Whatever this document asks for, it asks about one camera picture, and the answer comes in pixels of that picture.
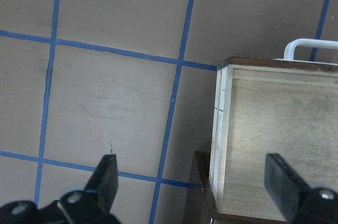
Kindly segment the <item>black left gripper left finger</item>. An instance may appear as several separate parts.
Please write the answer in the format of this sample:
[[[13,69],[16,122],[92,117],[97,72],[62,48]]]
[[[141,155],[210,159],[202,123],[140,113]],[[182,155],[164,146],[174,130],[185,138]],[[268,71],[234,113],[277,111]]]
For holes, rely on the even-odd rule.
[[[57,207],[65,223],[118,223],[110,213],[118,190],[115,155],[104,155],[81,190],[64,194]]]

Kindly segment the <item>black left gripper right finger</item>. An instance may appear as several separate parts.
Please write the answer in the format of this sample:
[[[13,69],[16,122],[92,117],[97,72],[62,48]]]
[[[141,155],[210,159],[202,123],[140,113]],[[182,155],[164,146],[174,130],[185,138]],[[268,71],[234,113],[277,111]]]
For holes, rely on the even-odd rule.
[[[337,223],[337,192],[307,183],[278,153],[266,154],[264,186],[287,223]]]

